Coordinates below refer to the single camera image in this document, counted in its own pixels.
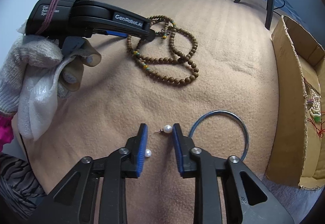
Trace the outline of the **striped sleeve forearm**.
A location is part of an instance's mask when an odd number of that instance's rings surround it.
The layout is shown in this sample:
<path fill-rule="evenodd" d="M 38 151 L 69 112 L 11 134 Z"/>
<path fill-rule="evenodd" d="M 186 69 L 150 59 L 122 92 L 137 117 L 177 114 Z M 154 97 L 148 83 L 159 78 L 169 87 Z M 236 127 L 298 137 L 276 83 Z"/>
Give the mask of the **striped sleeve forearm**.
<path fill-rule="evenodd" d="M 27 221 L 46 193 L 29 163 L 1 153 L 1 198 L 19 220 Z"/>

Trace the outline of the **white gloved left hand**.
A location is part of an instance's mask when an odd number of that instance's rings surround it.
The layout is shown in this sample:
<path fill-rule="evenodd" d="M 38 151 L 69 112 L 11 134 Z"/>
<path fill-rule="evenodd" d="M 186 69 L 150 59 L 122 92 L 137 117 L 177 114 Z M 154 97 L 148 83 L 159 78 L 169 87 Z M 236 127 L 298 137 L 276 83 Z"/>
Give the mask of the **white gloved left hand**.
<path fill-rule="evenodd" d="M 20 36 L 1 67 L 1 145 L 14 138 L 15 115 L 19 133 L 38 140 L 50 127 L 58 100 L 79 90 L 85 66 L 100 62 L 101 54 L 82 37 L 68 37 L 59 48 L 41 36 Z"/>

